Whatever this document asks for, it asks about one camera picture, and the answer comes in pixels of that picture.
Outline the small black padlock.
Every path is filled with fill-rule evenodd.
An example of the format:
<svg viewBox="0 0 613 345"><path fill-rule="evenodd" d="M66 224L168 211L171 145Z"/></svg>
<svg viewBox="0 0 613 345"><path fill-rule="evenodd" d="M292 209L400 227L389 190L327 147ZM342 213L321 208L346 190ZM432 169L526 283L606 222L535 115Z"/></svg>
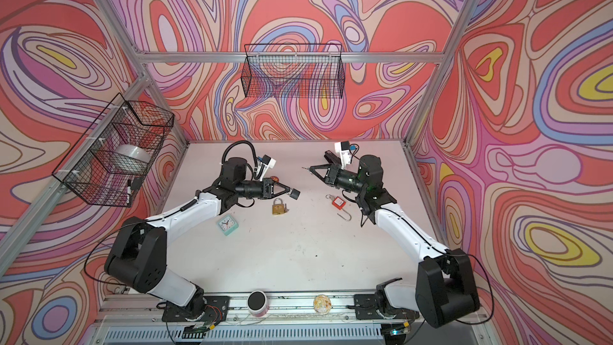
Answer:
<svg viewBox="0 0 613 345"><path fill-rule="evenodd" d="M293 190L290 192L290 198L291 198L291 199L298 200L298 199L299 199L299 196L300 196L300 191L298 191L298 190L296 190L296 189L293 189Z"/></svg>

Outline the brass padlock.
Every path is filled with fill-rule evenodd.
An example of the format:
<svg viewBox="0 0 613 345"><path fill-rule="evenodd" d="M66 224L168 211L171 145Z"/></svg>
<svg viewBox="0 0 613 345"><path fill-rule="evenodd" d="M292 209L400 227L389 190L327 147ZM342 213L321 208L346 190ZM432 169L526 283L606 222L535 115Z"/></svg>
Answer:
<svg viewBox="0 0 613 345"><path fill-rule="evenodd" d="M287 205L283 202L281 198L276 198L273 201L271 213L273 216L284 215L288 212Z"/></svg>

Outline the red padlock with keys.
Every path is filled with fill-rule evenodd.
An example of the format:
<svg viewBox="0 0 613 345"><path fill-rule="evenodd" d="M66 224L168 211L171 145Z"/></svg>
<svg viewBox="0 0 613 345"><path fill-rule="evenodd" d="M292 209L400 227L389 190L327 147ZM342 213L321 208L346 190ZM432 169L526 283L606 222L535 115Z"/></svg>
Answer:
<svg viewBox="0 0 613 345"><path fill-rule="evenodd" d="M339 196L335 196L335 195L331 195L328 194L326 196L326 198L328 199L328 201L330 201L330 204L337 209L337 215L344 221L352 221L352 216L349 212L346 211L345 209L345 205L346 205L346 201L339 197Z"/></svg>

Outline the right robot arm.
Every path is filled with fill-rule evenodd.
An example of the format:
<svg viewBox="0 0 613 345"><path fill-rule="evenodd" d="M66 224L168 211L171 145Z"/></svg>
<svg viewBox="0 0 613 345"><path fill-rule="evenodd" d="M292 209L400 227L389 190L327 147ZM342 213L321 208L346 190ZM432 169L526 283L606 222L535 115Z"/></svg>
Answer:
<svg viewBox="0 0 613 345"><path fill-rule="evenodd" d="M469 255L436 241L403 212L384 186L379 157L361 157L357 172L338 164L313 165L308 171L330 187L355 193L362 215L390 235L417 265L413 284L401 278L379 284L368 308L384 318L416 311L434 328L481 309Z"/></svg>

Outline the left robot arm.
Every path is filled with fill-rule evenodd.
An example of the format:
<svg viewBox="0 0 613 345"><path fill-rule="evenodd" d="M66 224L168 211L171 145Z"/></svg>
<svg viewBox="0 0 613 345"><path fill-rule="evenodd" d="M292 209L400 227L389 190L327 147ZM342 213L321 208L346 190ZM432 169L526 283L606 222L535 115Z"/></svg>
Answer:
<svg viewBox="0 0 613 345"><path fill-rule="evenodd" d="M253 153L247 160L223 152L218 177L198 190L187 203L167 212L140 219L132 217L118 230L105 262L105 273L129 288L164 300L181 318L195 321L205 313L202 287L170 270L168 247L196 225L222 216L240 199L274 200L282 195L299 198L300 192L267 177L274 161Z"/></svg>

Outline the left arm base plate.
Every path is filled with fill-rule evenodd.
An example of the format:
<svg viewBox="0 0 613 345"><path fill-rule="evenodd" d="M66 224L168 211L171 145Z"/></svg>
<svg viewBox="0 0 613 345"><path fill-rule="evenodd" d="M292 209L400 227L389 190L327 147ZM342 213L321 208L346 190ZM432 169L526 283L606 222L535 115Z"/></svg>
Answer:
<svg viewBox="0 0 613 345"><path fill-rule="evenodd" d="M197 292L184 307L175 303L164 303L162 321L165 323L219 324L228 317L229 303L229 295L205 295Z"/></svg>

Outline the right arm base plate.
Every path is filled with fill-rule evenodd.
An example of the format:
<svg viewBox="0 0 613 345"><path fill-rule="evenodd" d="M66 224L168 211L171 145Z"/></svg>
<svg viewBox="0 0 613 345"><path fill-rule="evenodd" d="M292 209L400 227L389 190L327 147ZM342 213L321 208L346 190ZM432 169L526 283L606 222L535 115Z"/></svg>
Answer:
<svg viewBox="0 0 613 345"><path fill-rule="evenodd" d="M353 296L346 306L355 312L358 320L404 319L413 322L420 317L415 298L415 287L402 278L377 284L373 292Z"/></svg>

